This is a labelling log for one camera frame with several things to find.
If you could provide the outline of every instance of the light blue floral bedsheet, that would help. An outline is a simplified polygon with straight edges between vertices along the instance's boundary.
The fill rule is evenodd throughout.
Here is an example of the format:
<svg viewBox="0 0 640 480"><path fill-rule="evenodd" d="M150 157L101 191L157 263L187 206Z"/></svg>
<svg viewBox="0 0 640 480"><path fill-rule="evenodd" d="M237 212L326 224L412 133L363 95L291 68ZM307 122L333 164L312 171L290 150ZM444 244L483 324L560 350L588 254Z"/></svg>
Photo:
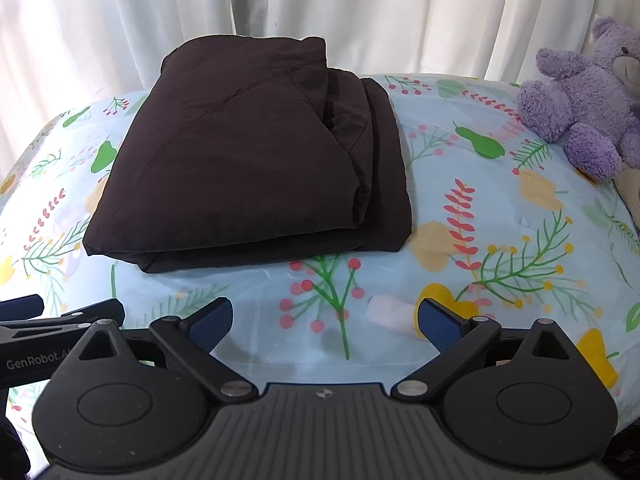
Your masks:
<svg viewBox="0 0 640 480"><path fill-rule="evenodd" d="M214 354L260 387L391 386L436 355L414 329L424 296L504 326L552 317L610 390L619 428L638 418L640 242L613 186L596 186L522 126L516 86L375 79L398 117L414 211L414 234L399 253L156 275L87 257L82 235L146 97L139 91L54 118L2 183L0 300L36 292L57 316L115 297L133 328L224 295L234 325ZM167 192L158 214L173 200ZM8 408L34 470L45 462L30 412L43 387L14 388Z"/></svg>

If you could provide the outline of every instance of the curtain fold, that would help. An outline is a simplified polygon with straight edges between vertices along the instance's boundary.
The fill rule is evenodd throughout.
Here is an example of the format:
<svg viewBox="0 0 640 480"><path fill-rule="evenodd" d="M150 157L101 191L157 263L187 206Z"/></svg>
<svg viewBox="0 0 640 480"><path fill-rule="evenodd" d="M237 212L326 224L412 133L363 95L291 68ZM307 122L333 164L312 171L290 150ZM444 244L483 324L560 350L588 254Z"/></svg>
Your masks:
<svg viewBox="0 0 640 480"><path fill-rule="evenodd" d="M637 4L0 0L0 177L53 115L151 87L162 58L204 34L322 36L329 64L360 74L439 72L515 81L539 77L534 57L542 46L587 48L595 7L630 21Z"/></svg>

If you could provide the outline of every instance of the purple teddy bear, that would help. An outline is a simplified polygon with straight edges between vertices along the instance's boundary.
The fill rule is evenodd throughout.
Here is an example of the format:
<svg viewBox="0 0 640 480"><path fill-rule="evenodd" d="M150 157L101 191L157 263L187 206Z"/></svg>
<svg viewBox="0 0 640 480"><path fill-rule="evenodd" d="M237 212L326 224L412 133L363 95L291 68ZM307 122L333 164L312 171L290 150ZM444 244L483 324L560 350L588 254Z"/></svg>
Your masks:
<svg viewBox="0 0 640 480"><path fill-rule="evenodd" d="M622 162L640 169L640 121L634 114L640 108L640 32L601 18L593 37L593 61L541 48L538 69L555 79L524 82L517 104L522 123L546 142L569 130L569 161L594 180L610 180Z"/></svg>

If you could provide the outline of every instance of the teddy bear's foot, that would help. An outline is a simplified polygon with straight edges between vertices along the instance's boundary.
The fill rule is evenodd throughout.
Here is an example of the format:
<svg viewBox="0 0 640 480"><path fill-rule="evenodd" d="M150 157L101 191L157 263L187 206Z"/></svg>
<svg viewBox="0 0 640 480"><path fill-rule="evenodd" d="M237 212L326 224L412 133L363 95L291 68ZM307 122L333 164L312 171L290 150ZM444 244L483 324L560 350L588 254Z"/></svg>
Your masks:
<svg viewBox="0 0 640 480"><path fill-rule="evenodd" d="M640 170L640 123L635 121L626 129L620 141L622 160L630 167Z"/></svg>
<svg viewBox="0 0 640 480"><path fill-rule="evenodd" d="M573 122L567 94L542 81L525 81L516 103L522 123L546 142L556 142Z"/></svg>
<svg viewBox="0 0 640 480"><path fill-rule="evenodd" d="M575 123L564 145L566 156L593 180L611 180L622 169L618 150L607 137L584 123Z"/></svg>

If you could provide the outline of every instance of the bedsheet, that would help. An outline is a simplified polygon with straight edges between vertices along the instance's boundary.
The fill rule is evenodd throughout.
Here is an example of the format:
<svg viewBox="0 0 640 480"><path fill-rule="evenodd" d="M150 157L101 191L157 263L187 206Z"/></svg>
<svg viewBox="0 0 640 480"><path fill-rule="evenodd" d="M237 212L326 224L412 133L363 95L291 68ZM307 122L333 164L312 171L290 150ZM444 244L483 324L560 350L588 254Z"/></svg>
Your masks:
<svg viewBox="0 0 640 480"><path fill-rule="evenodd" d="M39 293L46 315L57 316L118 298L125 327L139 328L226 296L234 323L214 355L260 388L278 381L388 388L437 354L414 327L424 297L509 327L552 317L611 392L619 429L638 418L640 241L614 187L590 182L561 147L520 123L517 85L374 78L398 118L412 200L414 230L399 253L155 275L87 257L82 234L147 95L138 91L54 118L2 183L0 300ZM174 199L167 193L158 215ZM45 462L30 412L43 387L12 389L8 408L34 470Z"/></svg>

